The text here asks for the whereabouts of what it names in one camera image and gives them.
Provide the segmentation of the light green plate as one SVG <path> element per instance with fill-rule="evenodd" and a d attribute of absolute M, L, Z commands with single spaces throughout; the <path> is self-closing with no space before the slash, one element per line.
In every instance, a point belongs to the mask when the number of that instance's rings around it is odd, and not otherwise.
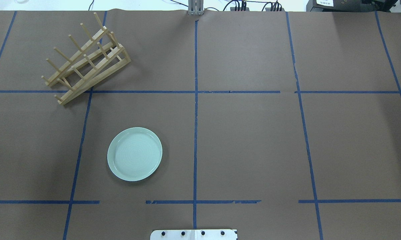
<path fill-rule="evenodd" d="M 124 181 L 141 181 L 159 167 L 163 147 L 158 136 L 149 129 L 132 127 L 114 137 L 107 151 L 111 172 Z"/>

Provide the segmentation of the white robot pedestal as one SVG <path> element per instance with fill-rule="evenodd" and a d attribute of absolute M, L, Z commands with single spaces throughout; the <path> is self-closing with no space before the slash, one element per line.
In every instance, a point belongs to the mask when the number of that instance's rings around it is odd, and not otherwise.
<path fill-rule="evenodd" d="M 233 229 L 174 229 L 154 230 L 150 240 L 237 240 Z"/>

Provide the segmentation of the aluminium frame post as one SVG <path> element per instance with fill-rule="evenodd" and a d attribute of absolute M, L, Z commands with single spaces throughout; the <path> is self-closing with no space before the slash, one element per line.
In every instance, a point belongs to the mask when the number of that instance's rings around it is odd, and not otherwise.
<path fill-rule="evenodd" d="M 204 0 L 188 0 L 188 15 L 201 16 L 204 14 Z"/>

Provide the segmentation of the wooden dish rack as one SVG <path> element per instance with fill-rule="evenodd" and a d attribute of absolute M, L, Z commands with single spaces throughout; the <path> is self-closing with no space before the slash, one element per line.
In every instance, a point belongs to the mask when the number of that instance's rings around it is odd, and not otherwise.
<path fill-rule="evenodd" d="M 95 34 L 91 34 L 86 26 L 80 23 L 88 37 L 84 45 L 80 46 L 71 34 L 68 35 L 77 47 L 74 55 L 68 57 L 54 47 L 53 49 L 65 59 L 64 64 L 58 67 L 51 59 L 46 59 L 55 72 L 49 78 L 41 76 L 45 85 L 53 87 L 61 84 L 67 88 L 67 92 L 62 96 L 54 96 L 59 105 L 71 102 L 132 61 L 126 48 L 117 40 L 115 33 L 103 24 L 97 12 L 93 15 L 100 29 Z"/>

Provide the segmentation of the black box device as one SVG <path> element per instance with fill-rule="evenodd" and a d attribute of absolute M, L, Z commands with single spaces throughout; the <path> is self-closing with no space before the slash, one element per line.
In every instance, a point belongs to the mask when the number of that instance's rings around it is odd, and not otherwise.
<path fill-rule="evenodd" d="M 389 12 L 397 0 L 309 0 L 306 12 Z"/>

